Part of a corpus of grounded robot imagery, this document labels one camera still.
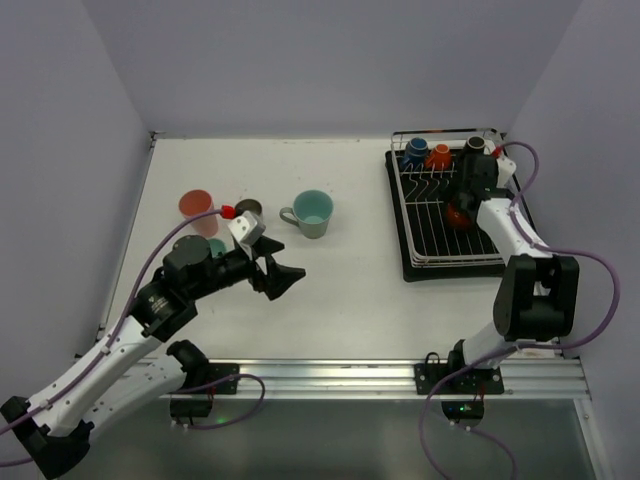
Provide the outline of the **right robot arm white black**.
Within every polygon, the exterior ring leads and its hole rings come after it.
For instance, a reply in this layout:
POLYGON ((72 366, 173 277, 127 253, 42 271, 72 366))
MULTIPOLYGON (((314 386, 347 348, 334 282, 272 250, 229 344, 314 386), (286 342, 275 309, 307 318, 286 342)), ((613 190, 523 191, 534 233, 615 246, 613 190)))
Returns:
POLYGON ((492 155, 459 156, 448 190, 448 211, 484 231, 505 269, 492 309, 492 322, 461 339, 448 367, 495 369, 521 344, 549 342, 573 327, 579 265, 572 256, 550 252, 521 212, 515 196, 500 182, 492 155))

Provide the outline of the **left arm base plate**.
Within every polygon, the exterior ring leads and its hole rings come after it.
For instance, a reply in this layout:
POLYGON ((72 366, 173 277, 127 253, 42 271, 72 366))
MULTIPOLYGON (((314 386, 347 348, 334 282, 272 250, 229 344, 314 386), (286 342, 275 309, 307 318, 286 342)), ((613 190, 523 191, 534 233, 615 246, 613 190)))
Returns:
POLYGON ((235 395, 239 373, 240 366, 237 363, 205 362, 187 371, 185 381, 176 393, 235 395))

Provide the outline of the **steel cup with cork base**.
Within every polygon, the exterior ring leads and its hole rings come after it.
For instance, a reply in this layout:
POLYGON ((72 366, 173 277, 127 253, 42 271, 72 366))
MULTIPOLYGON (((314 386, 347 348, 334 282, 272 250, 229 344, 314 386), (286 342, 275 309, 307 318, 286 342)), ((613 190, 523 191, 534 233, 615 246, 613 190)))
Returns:
POLYGON ((234 206, 234 208, 236 217, 242 216, 245 212, 251 212, 261 221, 264 220, 262 204, 255 199, 242 199, 234 206))

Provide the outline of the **pink plastic cup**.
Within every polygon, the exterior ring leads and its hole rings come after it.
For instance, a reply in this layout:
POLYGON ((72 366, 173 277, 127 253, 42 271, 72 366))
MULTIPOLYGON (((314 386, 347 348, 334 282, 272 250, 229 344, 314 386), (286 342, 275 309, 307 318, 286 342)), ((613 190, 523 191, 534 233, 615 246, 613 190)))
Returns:
MULTIPOLYGON (((185 219, 191 219, 199 214, 210 212, 214 209, 213 198, 209 192, 196 189, 183 194, 178 203, 181 215, 185 219)), ((190 223, 196 233, 211 238, 218 233, 218 221, 214 215, 199 218, 190 223)))

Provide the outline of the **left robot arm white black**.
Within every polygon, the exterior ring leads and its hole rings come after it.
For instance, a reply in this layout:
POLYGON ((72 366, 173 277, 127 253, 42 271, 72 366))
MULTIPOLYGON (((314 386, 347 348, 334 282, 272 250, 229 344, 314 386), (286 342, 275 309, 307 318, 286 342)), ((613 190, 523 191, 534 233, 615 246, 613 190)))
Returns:
POLYGON ((213 375, 202 351, 173 337, 197 316, 197 300, 237 283, 249 282, 270 300, 281 297, 306 275, 274 260, 283 248, 262 236, 248 249, 215 256, 201 236, 178 239, 124 319, 58 380, 29 398, 9 398, 1 414, 42 475, 68 473, 102 430, 161 395, 240 378, 213 375))

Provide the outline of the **pale green mug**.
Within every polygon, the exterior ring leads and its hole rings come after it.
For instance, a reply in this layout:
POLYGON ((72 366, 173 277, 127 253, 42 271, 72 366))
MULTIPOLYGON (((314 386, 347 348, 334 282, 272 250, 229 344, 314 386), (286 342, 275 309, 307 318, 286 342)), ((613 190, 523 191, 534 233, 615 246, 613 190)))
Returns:
POLYGON ((282 221, 297 227, 304 237, 319 239, 326 234, 334 212, 332 198, 321 190, 307 190, 296 196, 291 207, 279 211, 282 221))
POLYGON ((219 238, 210 238, 208 244, 213 258, 224 255, 227 252, 226 244, 219 238))

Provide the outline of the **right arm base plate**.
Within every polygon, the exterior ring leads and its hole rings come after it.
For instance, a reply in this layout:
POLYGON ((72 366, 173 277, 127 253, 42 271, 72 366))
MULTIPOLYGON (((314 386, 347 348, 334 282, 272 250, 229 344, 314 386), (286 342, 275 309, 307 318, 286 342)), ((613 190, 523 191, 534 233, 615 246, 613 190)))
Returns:
POLYGON ((447 359, 430 352, 422 362, 413 365, 414 384, 418 395, 426 396, 442 380, 436 391, 440 395, 501 395, 505 392, 500 369, 465 370, 461 355, 451 352, 447 359))

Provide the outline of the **red glazed round cup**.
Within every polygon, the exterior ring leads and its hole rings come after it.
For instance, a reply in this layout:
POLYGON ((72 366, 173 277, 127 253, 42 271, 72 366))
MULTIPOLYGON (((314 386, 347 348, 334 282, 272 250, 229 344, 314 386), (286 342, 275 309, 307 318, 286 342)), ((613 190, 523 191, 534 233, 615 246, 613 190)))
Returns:
POLYGON ((449 203, 445 209, 445 218, 450 228, 458 231, 466 231, 473 226, 470 218, 459 212, 453 204, 449 203))

